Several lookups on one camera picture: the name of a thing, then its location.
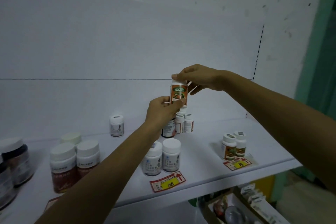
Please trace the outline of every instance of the person's left hand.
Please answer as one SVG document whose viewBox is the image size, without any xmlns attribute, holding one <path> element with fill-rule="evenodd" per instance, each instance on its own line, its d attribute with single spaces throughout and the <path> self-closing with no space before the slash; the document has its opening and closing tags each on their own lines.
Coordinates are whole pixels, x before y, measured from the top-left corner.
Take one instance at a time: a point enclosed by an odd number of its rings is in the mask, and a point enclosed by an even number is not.
<svg viewBox="0 0 336 224">
<path fill-rule="evenodd" d="M 184 98 L 179 99 L 171 105 L 164 102 L 169 102 L 169 96 L 158 97 L 150 101 L 145 120 L 147 126 L 155 130 L 155 133 L 158 133 L 159 136 L 161 129 L 176 117 L 176 113 L 180 111 L 186 100 Z"/>
</svg>

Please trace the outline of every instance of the white bottle cap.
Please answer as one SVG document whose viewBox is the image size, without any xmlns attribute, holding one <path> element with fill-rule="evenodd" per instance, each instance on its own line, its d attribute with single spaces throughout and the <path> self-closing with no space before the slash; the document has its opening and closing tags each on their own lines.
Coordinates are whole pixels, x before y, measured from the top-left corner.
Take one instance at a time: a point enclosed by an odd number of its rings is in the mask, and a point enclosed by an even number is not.
<svg viewBox="0 0 336 224">
<path fill-rule="evenodd" d="M 122 115 L 115 115 L 110 117 L 110 123 L 123 123 L 124 122 L 124 116 Z"/>
<path fill-rule="evenodd" d="M 23 146 L 22 137 L 12 137 L 0 140 L 0 152 L 7 153 Z"/>
<path fill-rule="evenodd" d="M 50 160 L 63 161 L 76 154 L 73 143 L 62 143 L 53 147 L 50 151 Z"/>
<path fill-rule="evenodd" d="M 181 151 L 181 142 L 175 138 L 167 138 L 162 142 L 162 150 L 165 153 L 179 153 Z"/>
<path fill-rule="evenodd" d="M 233 135 L 239 140 L 246 139 L 246 134 L 242 131 L 235 131 Z"/>
<path fill-rule="evenodd" d="M 176 81 L 176 80 L 171 80 L 172 83 L 183 83 L 187 84 L 187 81 Z"/>
<path fill-rule="evenodd" d="M 70 132 L 61 136 L 61 143 L 73 143 L 74 145 L 77 145 L 81 141 L 82 136 L 79 132 Z"/>
<path fill-rule="evenodd" d="M 147 157 L 156 157 L 162 155 L 162 143 L 155 141 L 149 151 L 147 152 Z"/>
<path fill-rule="evenodd" d="M 192 114 L 187 113 L 187 114 L 184 115 L 184 119 L 185 119 L 185 120 L 194 120 L 194 117 L 193 117 Z"/>
<path fill-rule="evenodd" d="M 224 134 L 223 141 L 227 143 L 234 143 L 236 141 L 236 137 L 230 133 Z"/>
<path fill-rule="evenodd" d="M 181 114 L 177 114 L 177 115 L 176 115 L 176 120 L 175 120 L 175 122 L 177 122 L 177 123 L 182 123 L 182 122 L 184 122 L 184 116 L 181 115 Z"/>
<path fill-rule="evenodd" d="M 88 140 L 77 145 L 77 157 L 88 157 L 99 152 L 99 142 Z"/>
</svg>

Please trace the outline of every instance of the shelf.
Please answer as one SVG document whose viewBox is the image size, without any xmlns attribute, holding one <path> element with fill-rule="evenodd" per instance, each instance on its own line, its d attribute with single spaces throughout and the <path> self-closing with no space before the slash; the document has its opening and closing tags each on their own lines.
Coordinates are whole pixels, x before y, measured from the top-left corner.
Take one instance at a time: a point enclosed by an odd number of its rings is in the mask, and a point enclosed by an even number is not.
<svg viewBox="0 0 336 224">
<path fill-rule="evenodd" d="M 217 152 L 222 135 L 235 130 L 247 133 L 247 156 L 252 157 L 255 164 L 231 171 Z M 127 132 L 117 139 L 109 134 L 95 135 L 83 137 L 83 140 L 98 140 L 104 159 L 130 134 Z M 260 124 L 249 119 L 195 123 L 194 132 L 183 133 L 176 138 L 182 143 L 180 171 L 187 181 L 172 189 L 154 193 L 149 181 L 168 174 L 161 172 L 155 177 L 147 177 L 138 167 L 106 223 L 123 220 L 129 217 L 130 212 L 134 216 L 143 216 L 149 211 L 301 166 Z M 20 188 L 14 202 L 3 211 L 4 224 L 33 223 L 43 213 L 48 200 L 60 196 L 53 192 L 49 167 L 49 151 L 56 144 L 58 140 L 27 142 L 36 172 L 31 181 Z"/>
</svg>

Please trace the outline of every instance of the person's right arm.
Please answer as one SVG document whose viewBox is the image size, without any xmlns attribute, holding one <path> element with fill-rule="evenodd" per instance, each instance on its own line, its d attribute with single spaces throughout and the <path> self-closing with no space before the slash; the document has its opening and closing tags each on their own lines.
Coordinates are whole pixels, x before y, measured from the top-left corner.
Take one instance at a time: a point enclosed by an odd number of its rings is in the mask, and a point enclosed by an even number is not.
<svg viewBox="0 0 336 224">
<path fill-rule="evenodd" d="M 286 150 L 336 193 L 336 121 L 230 71 L 193 65 L 173 74 L 190 81 L 188 92 L 223 90 L 242 105 Z M 328 167 L 321 165 L 326 161 Z"/>
</svg>

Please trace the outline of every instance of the pill bottle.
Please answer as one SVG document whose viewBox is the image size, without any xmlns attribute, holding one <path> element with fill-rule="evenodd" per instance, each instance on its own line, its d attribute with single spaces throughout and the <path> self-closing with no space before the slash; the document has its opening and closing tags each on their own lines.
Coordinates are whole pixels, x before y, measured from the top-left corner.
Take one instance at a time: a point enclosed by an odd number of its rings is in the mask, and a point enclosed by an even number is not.
<svg viewBox="0 0 336 224">
<path fill-rule="evenodd" d="M 175 118 L 171 119 L 163 129 L 161 129 L 161 136 L 171 138 L 175 136 Z"/>
<path fill-rule="evenodd" d="M 188 96 L 188 84 L 187 81 L 175 81 L 172 80 L 170 85 L 170 103 L 177 101 L 181 98 L 185 98 L 184 106 L 187 106 L 187 96 Z"/>
<path fill-rule="evenodd" d="M 194 130 L 194 118 L 190 113 L 184 115 L 184 132 L 192 132 Z"/>
<path fill-rule="evenodd" d="M 235 131 L 233 135 L 236 137 L 237 143 L 236 156 L 244 157 L 246 151 L 246 134 L 241 131 Z"/>
<path fill-rule="evenodd" d="M 0 155 L 0 211 L 12 203 L 15 197 L 11 171 Z"/>
<path fill-rule="evenodd" d="M 30 165 L 28 146 L 21 137 L 7 138 L 0 141 L 3 161 L 9 166 L 14 188 L 20 187 L 33 176 Z"/>
<path fill-rule="evenodd" d="M 100 163 L 99 142 L 96 140 L 81 142 L 77 146 L 76 161 L 81 179 Z"/>
<path fill-rule="evenodd" d="M 162 143 L 155 141 L 142 162 L 142 171 L 145 175 L 155 176 L 161 173 Z"/>
<path fill-rule="evenodd" d="M 184 116 L 185 114 L 187 114 L 187 107 L 186 106 L 181 107 L 180 111 L 177 112 L 176 114 L 180 114 Z"/>
<path fill-rule="evenodd" d="M 75 145 L 75 149 L 77 145 L 82 141 L 81 133 L 79 132 L 70 132 L 61 136 L 60 143 L 72 143 Z"/>
<path fill-rule="evenodd" d="M 124 116 L 116 115 L 110 117 L 110 134 L 113 137 L 124 135 Z"/>
<path fill-rule="evenodd" d="M 72 143 L 62 143 L 50 151 L 51 177 L 56 193 L 64 193 L 78 181 L 76 151 Z"/>
<path fill-rule="evenodd" d="M 235 160 L 236 155 L 236 137 L 230 133 L 223 136 L 221 158 L 227 161 Z"/>
<path fill-rule="evenodd" d="M 168 138 L 162 142 L 162 169 L 173 173 L 180 168 L 181 142 L 175 138 Z"/>
<path fill-rule="evenodd" d="M 183 115 L 176 115 L 175 118 L 175 132 L 176 134 L 183 133 L 183 127 L 184 127 L 184 116 Z"/>
</svg>

